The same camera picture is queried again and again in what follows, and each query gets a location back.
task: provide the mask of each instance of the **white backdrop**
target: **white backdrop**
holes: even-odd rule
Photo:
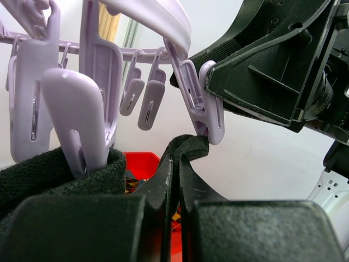
[[[60,0],[61,38],[78,41],[81,0]],[[242,0],[181,0],[192,25],[190,54],[216,41],[234,20]],[[20,27],[0,6],[0,18],[12,31]],[[122,18],[117,44],[123,42],[127,19]],[[162,38],[140,26],[135,47],[159,47]],[[0,166],[12,164],[9,153],[8,93],[5,91],[10,46],[0,44]],[[139,65],[147,80],[150,66]],[[77,70],[76,57],[69,68]],[[168,78],[170,66],[163,66]],[[153,151],[161,156],[171,139],[194,134],[180,91],[166,85],[163,103],[152,130],[138,129],[141,103],[129,117],[119,117],[116,148],[122,151]],[[304,199],[315,186],[322,160],[332,139],[305,129],[300,134],[225,112],[226,135],[211,146],[208,157],[192,163],[195,171],[214,189],[230,199]],[[51,148],[59,145],[52,136]]]

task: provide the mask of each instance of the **red container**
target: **red container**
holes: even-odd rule
[[[138,180],[149,179],[157,171],[160,158],[152,152],[125,152],[126,170]],[[180,231],[172,231],[171,262],[182,262],[182,239]]]

